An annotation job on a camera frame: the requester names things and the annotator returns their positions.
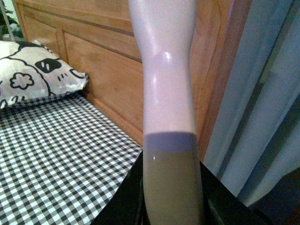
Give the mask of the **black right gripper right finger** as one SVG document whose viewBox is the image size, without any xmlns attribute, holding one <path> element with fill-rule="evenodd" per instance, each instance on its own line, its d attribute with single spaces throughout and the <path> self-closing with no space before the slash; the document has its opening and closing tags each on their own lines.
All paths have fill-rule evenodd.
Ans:
<svg viewBox="0 0 300 225">
<path fill-rule="evenodd" d="M 202 163 L 201 177 L 206 225 L 271 225 L 263 214 L 240 202 Z"/>
</svg>

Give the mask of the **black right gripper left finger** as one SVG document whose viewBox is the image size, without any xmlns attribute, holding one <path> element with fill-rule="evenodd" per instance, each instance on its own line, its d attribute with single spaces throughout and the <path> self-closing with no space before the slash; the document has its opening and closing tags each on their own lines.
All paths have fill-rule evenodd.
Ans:
<svg viewBox="0 0 300 225">
<path fill-rule="evenodd" d="M 149 225 L 143 192 L 143 153 L 129 170 L 122 184 L 92 221 L 93 225 Z"/>
</svg>

